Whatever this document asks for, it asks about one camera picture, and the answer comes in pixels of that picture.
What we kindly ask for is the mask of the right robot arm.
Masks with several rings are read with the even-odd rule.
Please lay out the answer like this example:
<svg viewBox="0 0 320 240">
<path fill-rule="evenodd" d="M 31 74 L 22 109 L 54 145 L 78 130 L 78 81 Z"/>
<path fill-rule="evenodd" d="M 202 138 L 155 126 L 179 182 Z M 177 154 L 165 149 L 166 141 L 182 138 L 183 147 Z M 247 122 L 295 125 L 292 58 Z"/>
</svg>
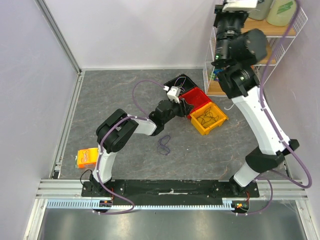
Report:
<svg viewBox="0 0 320 240">
<path fill-rule="evenodd" d="M 257 176 L 276 168 L 300 146 L 286 134 L 280 139 L 275 117 L 265 113 L 269 106 L 252 67 L 267 56 L 267 37 L 258 28 L 242 32 L 256 6 L 255 0 L 225 0 L 214 8 L 216 42 L 211 64 L 221 70 L 217 77 L 222 91 L 241 111 L 258 142 L 229 180 L 229 191 L 235 197 L 242 196 Z"/>
</svg>

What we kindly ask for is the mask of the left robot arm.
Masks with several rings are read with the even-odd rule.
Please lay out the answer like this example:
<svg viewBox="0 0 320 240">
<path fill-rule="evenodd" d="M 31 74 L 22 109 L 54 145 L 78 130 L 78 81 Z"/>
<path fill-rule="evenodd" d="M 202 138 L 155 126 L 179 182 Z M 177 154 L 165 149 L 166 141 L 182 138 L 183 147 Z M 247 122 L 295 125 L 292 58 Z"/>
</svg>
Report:
<svg viewBox="0 0 320 240">
<path fill-rule="evenodd" d="M 112 169 L 117 153 L 127 144 L 134 134 L 156 136 L 165 128 L 165 124 L 174 117 L 184 118 L 191 113 L 194 106 L 184 98 L 178 102 L 161 100 L 148 117 L 139 117 L 117 109 L 96 130 L 98 156 L 94 170 L 90 172 L 89 181 L 82 183 L 82 196 L 94 192 L 99 197 L 110 191 L 108 182 L 112 179 Z"/>
</svg>

